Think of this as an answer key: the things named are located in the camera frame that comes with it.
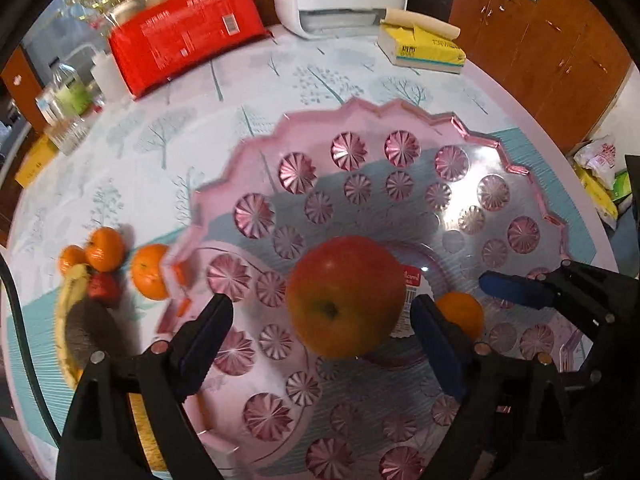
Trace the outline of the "small tangerine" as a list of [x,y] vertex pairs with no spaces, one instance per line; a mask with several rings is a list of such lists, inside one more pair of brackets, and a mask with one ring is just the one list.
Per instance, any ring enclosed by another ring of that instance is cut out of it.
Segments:
[[484,311],[482,305],[464,292],[447,292],[435,301],[440,313],[450,323],[462,329],[469,340],[477,341],[484,333]]

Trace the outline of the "small red fruit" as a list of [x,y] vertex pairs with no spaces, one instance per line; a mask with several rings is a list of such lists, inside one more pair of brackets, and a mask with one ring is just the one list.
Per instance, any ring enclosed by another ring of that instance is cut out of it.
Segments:
[[104,307],[116,309],[119,306],[122,290],[119,282],[111,273],[94,274],[88,287],[88,296]]

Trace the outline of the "large orange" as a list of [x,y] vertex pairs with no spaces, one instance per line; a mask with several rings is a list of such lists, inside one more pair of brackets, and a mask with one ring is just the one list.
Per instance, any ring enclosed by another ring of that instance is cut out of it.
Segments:
[[165,300],[169,292],[165,285],[160,263],[168,252],[164,244],[149,244],[139,248],[131,260],[130,276],[132,284],[140,294],[149,300]]

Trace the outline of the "red yellow apple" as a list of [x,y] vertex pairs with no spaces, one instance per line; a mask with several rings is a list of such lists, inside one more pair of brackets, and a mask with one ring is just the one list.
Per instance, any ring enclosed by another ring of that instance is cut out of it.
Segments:
[[390,338],[405,304],[404,267],[370,238],[334,237],[294,266],[285,302],[300,341],[328,360],[365,356]]

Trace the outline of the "dark avocado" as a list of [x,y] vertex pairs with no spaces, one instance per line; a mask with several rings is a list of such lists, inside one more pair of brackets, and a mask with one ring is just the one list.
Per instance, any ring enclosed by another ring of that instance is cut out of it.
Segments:
[[90,297],[77,301],[67,313],[66,348],[78,366],[84,366],[96,351],[112,358],[128,356],[122,333],[106,307]]

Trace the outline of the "cardboard box with bags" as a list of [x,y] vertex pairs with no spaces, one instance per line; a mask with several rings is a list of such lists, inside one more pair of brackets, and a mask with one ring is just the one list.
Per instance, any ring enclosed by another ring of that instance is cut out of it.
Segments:
[[629,172],[617,166],[614,136],[608,134],[584,144],[572,156],[572,167],[600,220],[615,231],[632,198]]

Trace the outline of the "pink plastic fruit bowl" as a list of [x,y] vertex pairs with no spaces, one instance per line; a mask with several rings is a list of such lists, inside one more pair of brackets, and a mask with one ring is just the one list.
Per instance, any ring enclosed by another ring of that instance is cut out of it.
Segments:
[[487,270],[531,278],[598,248],[551,166],[518,129],[470,130],[395,100],[236,116],[222,174],[192,196],[166,255],[160,336],[216,294],[232,323],[186,409],[224,476],[411,479],[458,404],[410,321],[411,301],[465,292],[475,335],[555,361],[566,318],[492,299]]

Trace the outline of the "brown wooden cabinet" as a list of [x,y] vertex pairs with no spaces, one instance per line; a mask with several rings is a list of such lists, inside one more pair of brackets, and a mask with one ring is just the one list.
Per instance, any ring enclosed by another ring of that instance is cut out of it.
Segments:
[[587,139],[631,58],[589,0],[454,0],[468,59],[501,84],[563,153]]

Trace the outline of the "tree pattern tablecloth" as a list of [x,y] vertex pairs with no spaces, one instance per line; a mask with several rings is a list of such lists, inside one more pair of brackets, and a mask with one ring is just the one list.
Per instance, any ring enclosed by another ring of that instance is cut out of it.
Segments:
[[572,167],[484,72],[400,68],[369,38],[282,29],[107,107],[24,191],[8,259],[58,425],[73,391],[56,355],[56,260],[100,226],[130,249],[184,245],[193,261],[193,284],[171,300],[126,289],[116,316],[134,350],[164,318],[186,321],[214,292],[232,298],[230,335],[190,399],[232,478],[414,478],[454,421],[457,402],[414,338],[346,362],[296,338],[286,277],[324,240],[384,243],[433,295],[477,295],[493,267],[615,264]]

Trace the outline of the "yellow tissue pack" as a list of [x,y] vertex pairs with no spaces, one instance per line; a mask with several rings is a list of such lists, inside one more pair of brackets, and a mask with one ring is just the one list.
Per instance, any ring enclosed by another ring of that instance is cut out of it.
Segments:
[[465,52],[456,45],[461,29],[431,16],[387,8],[378,46],[396,66],[460,74]]

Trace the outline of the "yellow flat box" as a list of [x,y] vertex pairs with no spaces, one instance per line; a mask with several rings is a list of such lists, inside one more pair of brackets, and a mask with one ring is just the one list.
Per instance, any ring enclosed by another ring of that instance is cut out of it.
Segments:
[[28,188],[57,154],[58,148],[52,141],[47,136],[40,136],[25,155],[15,181],[22,188]]

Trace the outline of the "clear glass cup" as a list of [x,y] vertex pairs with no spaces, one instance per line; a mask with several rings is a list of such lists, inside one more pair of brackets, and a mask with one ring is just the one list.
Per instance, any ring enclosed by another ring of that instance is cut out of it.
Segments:
[[44,134],[65,156],[73,153],[84,142],[90,131],[88,120],[82,117],[53,116],[44,128]]

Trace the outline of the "green label bottle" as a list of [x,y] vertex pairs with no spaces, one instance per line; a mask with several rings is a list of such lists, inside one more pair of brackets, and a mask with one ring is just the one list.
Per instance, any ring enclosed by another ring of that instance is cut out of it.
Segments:
[[66,116],[82,116],[90,110],[92,97],[73,66],[55,58],[50,64],[53,96]]

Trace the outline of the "white squeeze bottle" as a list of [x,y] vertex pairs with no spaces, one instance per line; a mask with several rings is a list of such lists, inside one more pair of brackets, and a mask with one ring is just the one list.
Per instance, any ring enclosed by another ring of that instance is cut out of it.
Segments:
[[111,53],[99,50],[90,42],[86,42],[66,55],[62,62],[73,66],[78,73],[89,72],[106,102],[120,103],[132,99]]

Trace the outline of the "red snack package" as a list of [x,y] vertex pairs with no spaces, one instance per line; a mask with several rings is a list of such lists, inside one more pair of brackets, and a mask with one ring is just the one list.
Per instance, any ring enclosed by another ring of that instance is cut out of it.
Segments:
[[139,99],[192,67],[262,39],[254,0],[166,0],[112,29],[112,55]]

